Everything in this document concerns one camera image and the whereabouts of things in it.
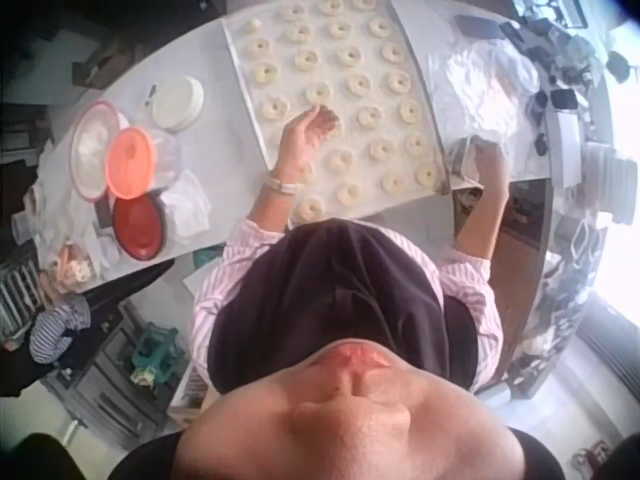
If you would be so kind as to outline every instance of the baking tray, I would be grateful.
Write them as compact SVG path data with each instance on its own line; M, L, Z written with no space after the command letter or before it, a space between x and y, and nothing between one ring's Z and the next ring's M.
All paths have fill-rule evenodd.
M322 146L313 165L313 181L301 186L299 201L310 196L322 198L325 205L323 218L361 218L417 198L449 193L442 142L433 107L392 4L378 0L374 10L361 11L354 7L353 1L334 1L338 1L343 10L336 16L324 15L319 8L321 2L300 0L252 7L224 19L238 80L267 167L271 169L275 164L284 125L310 107L305 96L307 88L326 83L331 87L332 96L325 103L341 119L342 132ZM284 12L295 6L304 9L305 18L293 22L283 20ZM391 22L392 34L389 37L378 38L370 33L369 24L376 18ZM248 33L247 26L255 19L261 25L254 33ZM350 25L348 39L335 40L329 35L327 27L334 21L344 21ZM310 27L312 38L309 42L296 44L290 40L287 29L295 25ZM249 53L249 46L257 39L267 40L269 48L268 53L255 59ZM394 42L402 47L404 61L394 64L382 57L381 49L387 42ZM337 51L343 45L354 46L361 52L363 60L360 65L345 67L339 62ZM294 57L300 50L311 50L318 55L320 61L313 71L297 70ZM263 62L278 67L279 75L274 83L261 85L255 81L254 68ZM397 94L388 88L387 75L395 70L404 71L410 76L409 92ZM355 73L368 76L372 82L372 92L365 98L356 97L347 91L347 79ZM261 105L272 97L286 99L289 104L288 114L275 121L266 120L261 114ZM400 101L409 98L417 101L422 110L420 122L413 125L402 122L398 113ZM383 111L384 120L379 128L369 131L358 124L357 112L364 106L376 106ZM429 143L427 156L416 158L406 152L406 137L413 132L420 133ZM387 162L375 162L369 155L370 143L381 136L393 141L395 145L396 156ZM346 175L336 175L327 168L328 158L335 150L348 150L355 155L355 165ZM431 188L426 188L417 183L415 172L422 163L429 161L437 180ZM404 179L405 189L402 193L391 195L381 188L381 180L389 172L395 172ZM360 201L351 207L342 205L336 197L338 187L345 182L355 182L362 188Z

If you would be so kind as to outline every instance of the striped cloth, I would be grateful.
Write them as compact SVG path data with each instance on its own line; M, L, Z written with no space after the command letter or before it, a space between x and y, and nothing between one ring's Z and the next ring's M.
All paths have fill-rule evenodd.
M64 295L59 305L38 314L31 331L29 351L36 363L53 363L69 348L77 332L91 325L91 309L82 295Z
M478 333L478 370L471 390L488 382L498 365L503 342L502 324L493 290L488 284L490 262L454 250L442 265L436 266L399 233L377 225L365 225L383 232L420 265L441 306L446 294L469 308ZM251 264L282 236L282 233L261 230L248 219L241 220L227 241L222 261L202 285L196 298L190 344L194 364L207 381L209 339L218 312L238 294L242 277Z

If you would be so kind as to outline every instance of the lips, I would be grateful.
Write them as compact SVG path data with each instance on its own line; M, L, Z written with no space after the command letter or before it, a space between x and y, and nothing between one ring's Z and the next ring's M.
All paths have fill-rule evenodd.
M344 370L372 370L391 367L379 349L363 343L341 343L322 352L312 365Z

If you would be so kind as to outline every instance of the bracelet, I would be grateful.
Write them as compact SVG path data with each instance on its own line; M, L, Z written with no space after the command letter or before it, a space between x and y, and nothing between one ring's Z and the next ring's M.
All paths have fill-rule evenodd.
M296 195L298 193L298 185L295 183L282 183L271 175L267 175L265 177L264 184L270 189L279 193L284 193L285 195Z

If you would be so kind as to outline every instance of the nose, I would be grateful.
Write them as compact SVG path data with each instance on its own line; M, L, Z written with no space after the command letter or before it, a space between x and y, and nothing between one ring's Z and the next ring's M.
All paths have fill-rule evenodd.
M404 443L411 416L401 404L338 393L323 403L303 403L292 415L292 424L302 437L316 446L357 447Z

